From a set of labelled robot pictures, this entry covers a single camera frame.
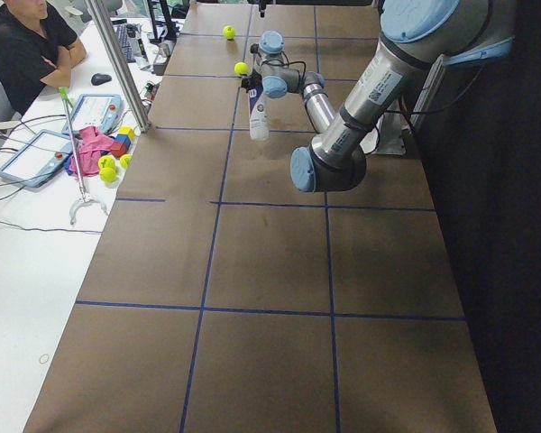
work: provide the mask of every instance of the black backdrop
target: black backdrop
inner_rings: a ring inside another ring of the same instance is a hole
[[[434,107],[477,69],[450,70]],[[418,149],[499,433],[541,432],[541,3]]]

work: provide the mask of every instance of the man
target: man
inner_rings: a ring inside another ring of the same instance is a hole
[[[84,45],[46,0],[3,0],[0,6],[0,81],[23,115],[44,86],[70,85]]]

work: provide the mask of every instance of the tennis ball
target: tennis ball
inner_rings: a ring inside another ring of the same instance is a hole
[[[232,39],[234,39],[234,27],[232,25],[227,25],[224,29],[223,29],[223,35],[225,36],[225,38],[229,41],[231,41]]]
[[[102,170],[104,167],[116,170],[115,158],[111,155],[104,155],[98,158],[98,168]]]
[[[123,166],[123,169],[127,169],[130,165],[130,159],[133,156],[130,153],[125,153],[123,156],[120,157],[120,165]]]
[[[238,75],[239,77],[243,75],[249,75],[249,72],[251,72],[249,65],[247,65],[243,61],[239,61],[238,63],[234,65],[234,73]]]
[[[116,169],[110,167],[100,169],[100,179],[106,183],[114,182],[116,180]]]

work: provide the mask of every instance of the person's arm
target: person's arm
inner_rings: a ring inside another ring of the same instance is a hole
[[[78,65],[87,56],[87,50],[84,48],[84,44],[79,38],[66,48],[68,48],[70,53],[70,63],[72,64],[72,68]]]
[[[52,65],[50,60],[44,59],[44,61]],[[56,69],[46,77],[41,78],[41,82],[46,86],[52,86],[53,88],[69,87],[72,59],[70,58],[70,51],[68,51],[66,47],[58,47],[58,61],[56,65],[52,66]]]

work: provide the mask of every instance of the white bottle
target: white bottle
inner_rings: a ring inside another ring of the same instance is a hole
[[[251,139],[264,141],[269,138],[269,124],[267,122],[267,108],[265,96],[262,93],[262,84],[247,89],[249,97],[249,127]]]

